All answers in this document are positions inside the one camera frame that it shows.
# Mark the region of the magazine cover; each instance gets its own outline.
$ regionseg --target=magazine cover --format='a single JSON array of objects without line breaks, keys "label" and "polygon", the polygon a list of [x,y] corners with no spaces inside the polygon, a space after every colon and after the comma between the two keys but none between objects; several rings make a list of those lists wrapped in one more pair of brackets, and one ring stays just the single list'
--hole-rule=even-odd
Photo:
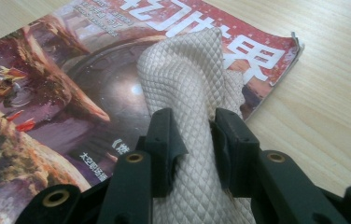
[{"label": "magazine cover", "polygon": [[218,27],[242,71],[247,119],[301,53],[198,0],[76,0],[0,39],[0,223],[42,189],[110,176],[150,122],[136,62],[149,46]]}]

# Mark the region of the folded cloth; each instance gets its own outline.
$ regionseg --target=folded cloth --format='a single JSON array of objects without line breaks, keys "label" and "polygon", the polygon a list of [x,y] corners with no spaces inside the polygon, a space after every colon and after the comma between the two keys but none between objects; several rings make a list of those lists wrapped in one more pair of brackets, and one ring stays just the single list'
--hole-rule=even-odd
[{"label": "folded cloth", "polygon": [[231,200],[219,183],[209,120],[217,107],[241,117],[241,73],[223,69],[221,32],[168,38],[148,48],[138,74],[149,113],[173,108],[189,151],[178,160],[171,194],[154,200],[154,223],[255,223],[247,199]]}]

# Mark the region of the quilted fabric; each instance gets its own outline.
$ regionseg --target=quilted fabric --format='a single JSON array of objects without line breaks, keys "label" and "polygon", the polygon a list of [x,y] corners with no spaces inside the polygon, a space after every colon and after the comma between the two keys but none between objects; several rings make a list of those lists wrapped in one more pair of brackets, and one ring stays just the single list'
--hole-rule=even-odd
[{"label": "quilted fabric", "polygon": [[219,29],[179,35],[147,49],[138,72],[149,112],[171,107],[189,151],[176,167],[172,193],[154,201],[154,223],[255,223],[249,200],[221,189],[209,120],[217,107],[239,115],[240,73],[224,72]]}]

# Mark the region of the cloth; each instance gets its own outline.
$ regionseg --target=cloth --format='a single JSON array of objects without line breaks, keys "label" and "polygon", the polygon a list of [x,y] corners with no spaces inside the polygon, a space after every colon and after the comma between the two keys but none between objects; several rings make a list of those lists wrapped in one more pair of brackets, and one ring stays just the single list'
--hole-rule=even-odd
[{"label": "cloth", "polygon": [[149,113],[173,108],[189,151],[178,160],[171,194],[155,199],[154,223],[255,223],[248,199],[232,200],[219,183],[209,120],[217,107],[241,116],[241,73],[225,71],[221,32],[168,38],[148,48],[138,74]]}]

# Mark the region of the tabletop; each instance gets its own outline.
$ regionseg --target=tabletop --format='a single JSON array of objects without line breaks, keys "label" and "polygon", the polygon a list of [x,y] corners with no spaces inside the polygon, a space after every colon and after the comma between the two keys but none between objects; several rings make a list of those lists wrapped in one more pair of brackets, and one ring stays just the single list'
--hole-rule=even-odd
[{"label": "tabletop", "polygon": [[[0,37],[68,0],[0,0]],[[283,151],[313,182],[351,186],[351,0],[206,0],[272,35],[296,32],[305,50],[247,122],[262,149]]]}]

